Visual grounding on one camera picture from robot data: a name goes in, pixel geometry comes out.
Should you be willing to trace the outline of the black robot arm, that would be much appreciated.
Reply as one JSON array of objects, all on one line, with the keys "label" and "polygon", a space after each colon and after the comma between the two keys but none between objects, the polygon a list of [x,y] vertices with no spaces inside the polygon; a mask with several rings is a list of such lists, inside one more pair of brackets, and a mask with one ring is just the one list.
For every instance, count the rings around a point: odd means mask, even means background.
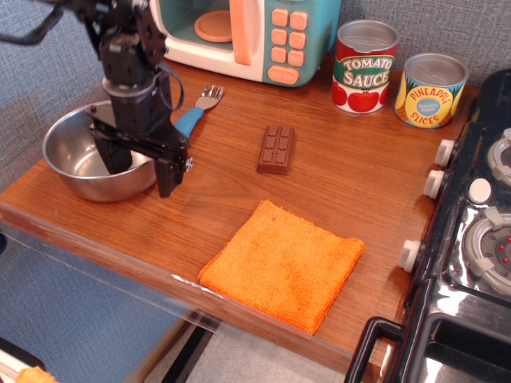
[{"label": "black robot arm", "polygon": [[97,150],[111,174],[132,163],[132,152],[153,159],[160,197],[167,198],[181,184],[189,140],[171,122],[169,78],[164,61],[166,36],[153,19],[147,1],[53,1],[52,12],[34,31],[42,40],[71,10],[85,26],[102,63],[102,86],[110,103],[92,105],[87,113]]}]

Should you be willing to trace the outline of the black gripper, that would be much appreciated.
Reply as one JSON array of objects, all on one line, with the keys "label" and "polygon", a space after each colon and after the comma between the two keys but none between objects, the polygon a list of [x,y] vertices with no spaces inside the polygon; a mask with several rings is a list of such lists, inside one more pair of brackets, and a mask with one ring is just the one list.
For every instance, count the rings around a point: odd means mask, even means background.
[{"label": "black gripper", "polygon": [[93,116],[93,137],[109,174],[129,170],[131,152],[139,152],[155,162],[156,181],[161,198],[168,198],[182,183],[191,165],[189,138],[179,133],[171,122],[172,104],[169,73],[147,77],[142,86],[118,85],[107,78],[103,87],[109,95],[113,118],[106,112]]}]

